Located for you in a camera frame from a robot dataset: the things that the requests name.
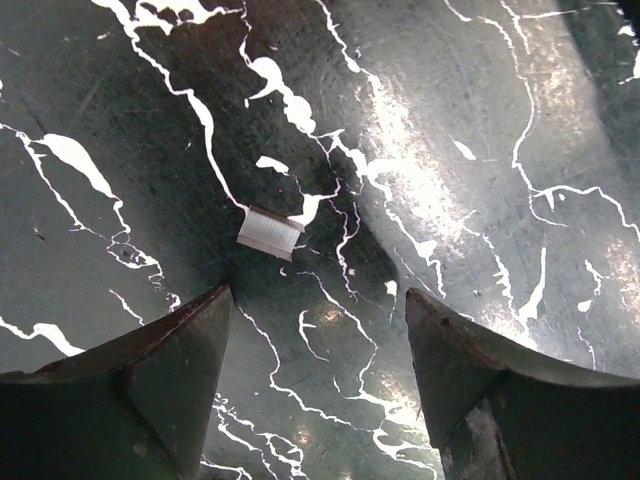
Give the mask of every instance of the marble countertop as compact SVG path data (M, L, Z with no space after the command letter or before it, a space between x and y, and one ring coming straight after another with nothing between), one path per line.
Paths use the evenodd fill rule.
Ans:
M0 9L0 371L230 284L202 479L442 479L410 286L640 376L640 55L614 2ZM293 262L236 243L251 205L305 226Z

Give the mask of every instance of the small metal object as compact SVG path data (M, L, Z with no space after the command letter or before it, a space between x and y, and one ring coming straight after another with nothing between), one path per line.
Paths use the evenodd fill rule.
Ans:
M0 375L0 478L194 479L232 307L221 288L35 373Z
M238 243L291 261L304 227L297 222L251 206L238 234Z
M640 380L542 355L418 290L406 320L447 480L640 479Z

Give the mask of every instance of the black plastic object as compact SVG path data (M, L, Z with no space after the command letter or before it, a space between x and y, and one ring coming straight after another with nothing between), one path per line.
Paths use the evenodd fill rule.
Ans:
M524 348L418 290L406 320L447 480L640 479L640 381Z
M0 376L0 478L194 478L232 307L224 287L38 372Z

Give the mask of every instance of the black marble surface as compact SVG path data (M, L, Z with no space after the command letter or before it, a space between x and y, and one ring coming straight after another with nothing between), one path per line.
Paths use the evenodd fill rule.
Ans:
M443 478L409 286L640 375L640 59L613 2L0 9L1 371L229 283L201 478L341 480ZM251 204L303 215L292 263L235 243Z

